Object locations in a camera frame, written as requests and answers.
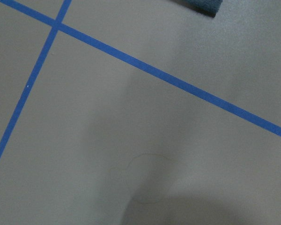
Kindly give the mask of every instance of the gray floor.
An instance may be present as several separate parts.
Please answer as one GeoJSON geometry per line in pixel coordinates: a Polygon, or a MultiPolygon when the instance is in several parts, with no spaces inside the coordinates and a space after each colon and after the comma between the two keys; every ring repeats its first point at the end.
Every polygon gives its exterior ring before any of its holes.
{"type": "MultiPolygon", "coordinates": [[[[64,23],[281,126],[281,1],[73,0],[64,23]]],[[[0,3],[0,139],[49,30],[0,3]]],[[[0,161],[18,224],[281,225],[281,138],[59,32],[0,161]]]]}

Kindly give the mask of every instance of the dark gray fabric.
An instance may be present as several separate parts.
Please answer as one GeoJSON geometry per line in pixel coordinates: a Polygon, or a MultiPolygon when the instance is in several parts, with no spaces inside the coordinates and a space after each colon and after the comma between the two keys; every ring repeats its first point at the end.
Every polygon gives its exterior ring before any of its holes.
{"type": "Polygon", "coordinates": [[[222,0],[185,0],[185,1],[212,14],[217,13],[222,3],[222,0]]]}

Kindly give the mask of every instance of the blue painter's tape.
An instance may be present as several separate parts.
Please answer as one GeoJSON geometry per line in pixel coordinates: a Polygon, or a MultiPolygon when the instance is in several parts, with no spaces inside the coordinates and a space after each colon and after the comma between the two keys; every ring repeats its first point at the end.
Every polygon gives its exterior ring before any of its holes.
{"type": "MultiPolygon", "coordinates": [[[[13,3],[13,6],[15,6],[15,2],[13,1],[7,1],[8,3],[13,3]]],[[[15,124],[17,123],[18,119],[19,119],[19,116],[21,114],[21,111],[26,103],[26,100],[30,94],[30,91],[33,87],[33,84],[34,82],[36,81],[37,79],[37,76],[39,74],[39,71],[41,70],[42,66],[43,66],[43,63],[48,55],[48,52],[53,44],[53,41],[56,37],[56,34],[59,30],[59,26],[61,25],[61,22],[63,20],[63,18],[65,17],[66,13],[67,13],[67,9],[69,8],[71,4],[71,0],[64,0],[60,10],[59,10],[59,13],[56,17],[56,20],[53,20],[53,23],[52,23],[52,28],[50,30],[50,33],[46,39],[46,42],[43,46],[43,49],[37,59],[37,62],[35,63],[34,67],[33,67],[33,70],[30,74],[30,77],[25,85],[25,88],[21,94],[21,97],[20,97],[20,100],[18,101],[17,103],[17,106],[13,112],[13,115],[7,125],[7,128],[3,134],[3,137],[0,141],[0,158],[3,154],[3,151],[5,149],[5,146],[11,136],[11,133],[13,132],[13,129],[15,127],[15,124]]],[[[25,9],[25,12],[29,12],[29,13],[33,13],[33,11],[31,10],[27,10],[26,8],[23,8],[22,6],[20,7],[20,9],[25,9]]]]}
{"type": "Polygon", "coordinates": [[[114,56],[115,58],[122,60],[142,71],[145,71],[155,77],[158,77],[159,79],[162,79],[182,90],[185,90],[205,101],[208,101],[236,116],[239,116],[261,128],[264,128],[278,136],[281,137],[281,127],[257,116],[254,115],[253,113],[250,113],[242,108],[237,107],[236,105],[233,105],[217,96],[214,96],[200,88],[197,88],[185,81],[182,81],[170,74],[167,74],[143,61],[140,61],[124,52],[121,52],[118,49],[115,49],[99,40],[94,39],[93,37],[90,37],[86,34],[83,34],[67,25],[61,24],[61,26],[59,27],[60,31],[88,44],[91,45],[109,55],[114,56]]]}
{"type": "Polygon", "coordinates": [[[39,13],[38,11],[35,11],[25,5],[22,5],[21,3],[18,3],[16,1],[13,1],[13,0],[0,0],[1,3],[11,7],[11,8],[14,8],[28,16],[31,16],[49,26],[52,26],[53,23],[54,23],[54,20],[42,13],[39,13]]]}

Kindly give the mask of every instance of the blue tape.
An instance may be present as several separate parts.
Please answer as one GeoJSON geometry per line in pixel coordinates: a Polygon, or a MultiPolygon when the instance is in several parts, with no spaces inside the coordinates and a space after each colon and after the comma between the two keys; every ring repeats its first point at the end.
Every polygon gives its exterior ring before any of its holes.
{"type": "MultiPolygon", "coordinates": [[[[5,3],[7,2],[8,4],[10,4],[11,6],[13,7],[16,7],[20,10],[24,10],[25,12],[29,12],[30,14],[33,14],[34,16],[36,16],[36,18],[43,18],[43,19],[46,19],[46,17],[43,17],[43,16],[39,16],[40,13],[35,13],[35,11],[32,11],[30,9],[28,9],[27,7],[23,7],[23,5],[21,4],[18,4],[14,1],[7,1],[7,0],[0,0],[2,3],[5,3]]],[[[20,97],[20,100],[18,101],[17,103],[17,106],[15,107],[15,110],[13,112],[13,115],[7,125],[7,128],[3,134],[3,137],[0,141],[0,158],[3,154],[3,151],[5,149],[5,146],[11,136],[11,133],[13,132],[13,129],[15,127],[15,124],[17,123],[18,119],[19,119],[19,116],[21,114],[21,111],[26,103],[26,100],[30,94],[30,91],[33,87],[33,84],[34,82],[36,81],[37,79],[37,76],[39,74],[39,71],[41,70],[42,66],[43,66],[43,63],[48,55],[48,52],[53,44],[53,41],[56,37],[56,34],[59,30],[59,26],[61,25],[61,22],[63,20],[63,18],[65,17],[66,13],[67,13],[67,10],[69,8],[71,4],[71,0],[64,0],[60,10],[59,10],[59,13],[56,17],[56,20],[53,20],[52,22],[52,28],[50,30],[50,33],[45,41],[45,44],[43,46],[43,49],[37,59],[37,62],[35,63],[33,69],[32,69],[32,72],[29,76],[29,79],[25,85],[25,88],[21,94],[21,97],[20,97]]]]}
{"type": "Polygon", "coordinates": [[[264,128],[278,136],[281,137],[281,127],[253,114],[253,113],[250,113],[242,108],[239,108],[238,106],[236,105],[233,105],[215,95],[212,95],[200,88],[197,88],[185,81],[182,81],[170,74],[167,74],[143,61],[140,61],[124,52],[121,52],[120,50],[118,49],[115,49],[101,41],[98,41],[96,39],[94,39],[93,37],[90,37],[86,34],[83,34],[69,26],[66,26],[64,24],[61,24],[60,26],[60,31],[88,44],[88,45],[91,45],[109,55],[112,55],[114,56],[115,58],[119,59],[119,60],[122,60],[144,72],[147,72],[167,83],[170,83],[172,85],[174,85],[175,87],[178,87],[182,90],[185,90],[187,91],[188,93],[191,93],[205,101],[208,101],[210,102],[211,104],[214,104],[236,116],[239,116],[261,128],[264,128]]]}
{"type": "Polygon", "coordinates": [[[242,108],[239,108],[238,106],[233,105],[200,88],[197,88],[185,81],[182,81],[170,74],[167,74],[124,52],[121,52],[120,50],[113,48],[97,39],[94,39],[93,37],[90,37],[80,31],[77,31],[67,25],[62,24],[61,21],[66,14],[66,11],[69,7],[71,0],[64,1],[56,20],[53,20],[33,9],[30,9],[30,8],[24,6],[20,3],[16,3],[15,1],[12,1],[12,0],[0,0],[0,2],[14,8],[22,13],[25,13],[26,15],[29,15],[43,23],[46,23],[46,24],[52,26],[50,34],[45,42],[45,45],[43,46],[43,49],[39,55],[39,58],[37,59],[35,67],[33,68],[33,71],[31,73],[29,80],[27,81],[27,84],[25,86],[25,89],[21,95],[21,98],[15,108],[12,118],[10,119],[10,122],[9,122],[9,124],[4,132],[4,135],[2,137],[2,140],[0,142],[0,157],[8,142],[8,139],[15,127],[15,124],[20,116],[21,110],[24,107],[24,104],[30,93],[32,85],[37,78],[37,75],[42,67],[42,64],[49,52],[49,49],[54,41],[54,38],[55,38],[58,30],[281,137],[281,127],[255,115],[253,113],[250,113],[242,108]]]}

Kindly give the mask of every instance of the gray painted surface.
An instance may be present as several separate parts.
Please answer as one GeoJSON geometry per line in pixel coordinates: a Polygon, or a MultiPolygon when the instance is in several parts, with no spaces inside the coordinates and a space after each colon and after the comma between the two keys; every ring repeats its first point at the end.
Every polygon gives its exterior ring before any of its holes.
{"type": "MultiPolygon", "coordinates": [[[[281,125],[281,2],[178,3],[74,0],[64,23],[281,125]]],[[[0,137],[48,31],[0,4],[0,137]]],[[[60,32],[0,161],[0,224],[281,225],[281,138],[60,32]]]]}

